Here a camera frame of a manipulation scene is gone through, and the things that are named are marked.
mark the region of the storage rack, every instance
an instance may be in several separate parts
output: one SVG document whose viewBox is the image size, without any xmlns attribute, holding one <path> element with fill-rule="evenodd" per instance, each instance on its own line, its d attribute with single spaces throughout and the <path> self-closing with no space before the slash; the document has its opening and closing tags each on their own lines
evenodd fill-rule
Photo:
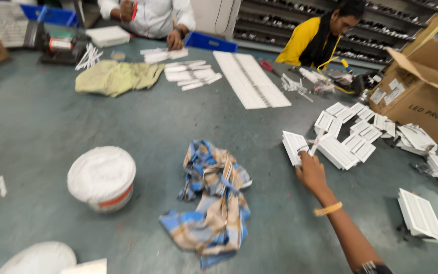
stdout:
<svg viewBox="0 0 438 274">
<path fill-rule="evenodd" d="M 371 69 L 391 63 L 385 46 L 401 50 L 438 13 L 438 0 L 368 2 L 371 4 L 366 6 L 363 20 L 341 38 L 334 56 Z M 226 37 L 241 47 L 279 53 L 298 24 L 335 7 L 335 0 L 242 0 L 232 33 Z"/>
</svg>

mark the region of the black scarf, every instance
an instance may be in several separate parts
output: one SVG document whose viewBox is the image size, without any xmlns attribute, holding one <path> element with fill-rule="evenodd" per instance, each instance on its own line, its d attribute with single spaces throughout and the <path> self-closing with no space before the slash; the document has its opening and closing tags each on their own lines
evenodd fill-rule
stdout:
<svg viewBox="0 0 438 274">
<path fill-rule="evenodd" d="M 318 67 L 331 58 L 338 38 L 331 34 L 331 16 L 332 12 L 329 12 L 320 17 L 319 31 L 298 58 L 302 65 L 310 66 L 313 63 L 315 67 Z"/>
</svg>

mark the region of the gray table surface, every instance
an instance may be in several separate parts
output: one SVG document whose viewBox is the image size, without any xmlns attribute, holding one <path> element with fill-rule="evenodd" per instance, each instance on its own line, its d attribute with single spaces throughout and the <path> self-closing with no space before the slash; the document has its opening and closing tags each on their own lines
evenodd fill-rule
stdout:
<svg viewBox="0 0 438 274">
<path fill-rule="evenodd" d="M 140 49 L 164 46 L 132 39 L 105 49 L 104 57 L 118 49 L 127 61 L 141 62 Z M 0 64 L 0 175 L 8 189 L 0 197 L 0 267 L 30 245 L 57 240 L 74 249 L 78 262 L 107 258 L 108 273 L 201 273 L 196 255 L 180 251 L 158 217 L 168 209 L 195 209 L 197 202 L 176 197 L 188 144 L 205 139 L 228 149 L 253 178 L 245 192 L 249 234 L 234 258 L 207 273 L 350 273 L 329 221 L 313 216 L 318 203 L 297 182 L 281 135 L 313 137 L 322 109 L 338 101 L 352 105 L 354 98 L 337 93 L 312 96 L 310 103 L 285 92 L 291 107 L 246 110 L 226 78 L 182 91 L 164 75 L 151 89 L 118 98 L 83 95 L 74 91 L 79 72 L 73 67 L 36 63 L 37 52 L 10 54 Z M 191 48 L 179 61 L 197 59 L 221 72 L 210 51 Z M 348 131 L 347 124 L 339 140 Z M 127 150 L 137 174 L 131 202 L 100 215 L 70 195 L 66 176 L 82 153 L 107 145 Z M 438 216 L 438 181 L 409 166 L 421 157 L 381 139 L 374 145 L 368 161 L 349 171 L 319 155 L 328 185 L 394 273 L 436 273 L 438 244 L 404 241 L 396 230 L 402 222 L 396 197 L 399 188 L 413 190 Z"/>
</svg>

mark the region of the red scissors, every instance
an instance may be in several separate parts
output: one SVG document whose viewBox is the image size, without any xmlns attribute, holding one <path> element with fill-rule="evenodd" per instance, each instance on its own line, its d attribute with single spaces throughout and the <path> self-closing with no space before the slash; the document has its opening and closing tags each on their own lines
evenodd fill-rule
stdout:
<svg viewBox="0 0 438 274">
<path fill-rule="evenodd" d="M 273 67 L 266 61 L 262 61 L 259 63 L 259 65 L 266 69 L 267 71 L 273 72 L 276 76 L 278 76 L 279 78 L 281 78 L 280 73 L 278 73 L 276 70 L 273 69 Z"/>
</svg>

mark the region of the yellow wire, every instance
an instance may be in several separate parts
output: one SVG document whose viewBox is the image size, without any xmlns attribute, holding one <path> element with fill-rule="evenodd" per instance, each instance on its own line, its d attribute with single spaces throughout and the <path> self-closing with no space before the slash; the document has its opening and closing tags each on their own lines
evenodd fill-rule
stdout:
<svg viewBox="0 0 438 274">
<path fill-rule="evenodd" d="M 328 64 L 328 63 L 330 63 L 332 60 L 335 60 L 335 59 L 337 59 L 337 58 L 339 58 L 339 57 L 334 57 L 334 58 L 328 60 L 327 62 L 325 62 L 324 64 L 318 66 L 318 67 L 317 67 L 317 71 L 320 73 L 320 75 L 324 76 L 324 78 L 327 80 L 327 82 L 329 82 L 329 84 L 333 85 L 336 89 L 338 89 L 338 90 L 340 90 L 340 91 L 342 91 L 342 92 L 344 92 L 344 93 L 346 93 L 346 94 L 354 94 L 354 91 L 347 91 L 347 90 L 345 90 L 345 89 L 343 89 L 343 88 L 341 88 L 341 87 L 338 87 L 338 86 L 334 85 L 334 84 L 331 82 L 331 80 L 329 79 L 329 77 L 325 76 L 325 75 L 322 73 L 322 71 L 320 70 L 320 67 L 321 67 L 321 66 L 323 66 L 323 65 L 325 65 L 325 64 Z"/>
</svg>

